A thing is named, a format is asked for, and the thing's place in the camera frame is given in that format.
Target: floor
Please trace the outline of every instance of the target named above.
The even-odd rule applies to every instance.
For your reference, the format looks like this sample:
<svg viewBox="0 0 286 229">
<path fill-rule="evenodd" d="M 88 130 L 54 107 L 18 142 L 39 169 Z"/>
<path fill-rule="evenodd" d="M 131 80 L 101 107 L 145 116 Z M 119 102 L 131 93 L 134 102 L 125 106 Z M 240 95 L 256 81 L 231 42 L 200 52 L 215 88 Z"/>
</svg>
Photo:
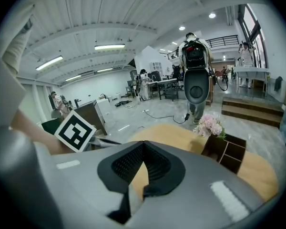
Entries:
<svg viewBox="0 0 286 229">
<path fill-rule="evenodd" d="M 175 121 L 183 122 L 187 113 L 187 101 L 184 99 L 172 102 L 172 100 L 160 100 L 155 97 L 152 100 L 140 102 L 140 104 L 137 104 L 136 99 L 131 97 L 129 100 L 133 102 L 126 106 L 132 106 L 131 108 L 126 106 L 115 107 L 115 102 L 112 103 L 113 118 L 105 124 L 108 132 L 106 138 L 126 143 L 135 133 L 158 123 L 171 123 L 191 131 L 195 128 L 192 117 L 183 124 L 177 124 L 172 117 L 154 119 L 142 112 L 148 109 L 148 114 L 154 117 L 174 115 Z M 221 115 L 221 104 L 217 103 L 206 106 L 204 113 L 218 115 L 223 122 L 226 133 L 245 139 L 248 151 L 265 158 L 277 175 L 280 190 L 283 189 L 286 184 L 286 147 L 277 128 Z"/>
</svg>

